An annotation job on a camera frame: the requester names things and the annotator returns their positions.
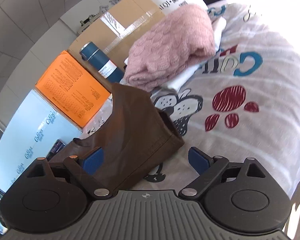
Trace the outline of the brown leather jacket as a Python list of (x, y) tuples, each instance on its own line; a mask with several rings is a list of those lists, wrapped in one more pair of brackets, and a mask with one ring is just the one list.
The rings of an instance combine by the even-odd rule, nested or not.
[(104, 159), (93, 177), (110, 191), (118, 191), (136, 185), (175, 154), (184, 140), (169, 116), (153, 105), (149, 93), (115, 83), (112, 95), (113, 111), (101, 128), (85, 139), (73, 139), (51, 162), (83, 157), (100, 147)]

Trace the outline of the light blue printed box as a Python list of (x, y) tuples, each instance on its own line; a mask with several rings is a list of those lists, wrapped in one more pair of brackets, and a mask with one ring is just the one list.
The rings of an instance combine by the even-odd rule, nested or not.
[(81, 135), (81, 129), (31, 90), (18, 107), (0, 139), (0, 190), (6, 192), (38, 157), (54, 144)]

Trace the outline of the orange printed box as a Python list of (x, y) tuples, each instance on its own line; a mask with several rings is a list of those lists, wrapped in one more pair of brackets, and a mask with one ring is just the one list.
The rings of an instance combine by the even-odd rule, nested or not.
[(36, 88), (61, 112), (83, 128), (110, 96), (66, 50), (36, 83)]

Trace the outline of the white folded garment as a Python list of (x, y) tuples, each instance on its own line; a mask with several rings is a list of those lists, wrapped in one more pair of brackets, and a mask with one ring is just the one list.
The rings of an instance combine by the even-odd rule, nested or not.
[[(214, 31), (214, 50), (215, 54), (219, 50), (221, 35), (226, 28), (227, 21), (223, 17), (219, 17), (212, 22), (212, 28)], [(200, 64), (196, 64), (186, 68), (183, 72), (172, 78), (171, 80), (164, 83), (161, 87), (169, 90), (174, 90), (178, 92), (180, 88), (192, 77), (192, 75), (202, 67), (202, 61)]]

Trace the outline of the blue thermos bottle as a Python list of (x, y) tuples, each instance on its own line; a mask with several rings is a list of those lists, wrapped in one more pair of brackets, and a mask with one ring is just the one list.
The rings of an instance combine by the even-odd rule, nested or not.
[(110, 83), (119, 83), (124, 73), (93, 42), (86, 43), (79, 51), (83, 61), (87, 61)]

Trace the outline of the pink knitted sweater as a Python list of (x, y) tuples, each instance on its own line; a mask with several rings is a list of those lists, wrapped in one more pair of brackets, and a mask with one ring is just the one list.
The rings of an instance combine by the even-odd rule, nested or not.
[(150, 92), (213, 55), (214, 31), (207, 11), (188, 4), (169, 13), (134, 42), (124, 80)]

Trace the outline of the large brown cardboard box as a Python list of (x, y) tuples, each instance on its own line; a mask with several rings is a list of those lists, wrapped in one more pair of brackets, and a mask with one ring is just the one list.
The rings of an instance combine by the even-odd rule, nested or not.
[(152, 0), (121, 0), (87, 27), (68, 52), (86, 67), (79, 51), (91, 41), (123, 69), (134, 42), (163, 18), (164, 13)]

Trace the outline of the beige glass door cabinet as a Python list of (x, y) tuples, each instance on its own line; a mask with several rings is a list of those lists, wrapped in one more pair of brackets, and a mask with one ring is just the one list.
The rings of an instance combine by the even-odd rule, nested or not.
[(103, 14), (91, 14), (85, 20), (80, 21), (81, 26), (77, 31), (77, 36), (81, 35), (90, 25), (92, 25), (97, 19), (99, 19)]

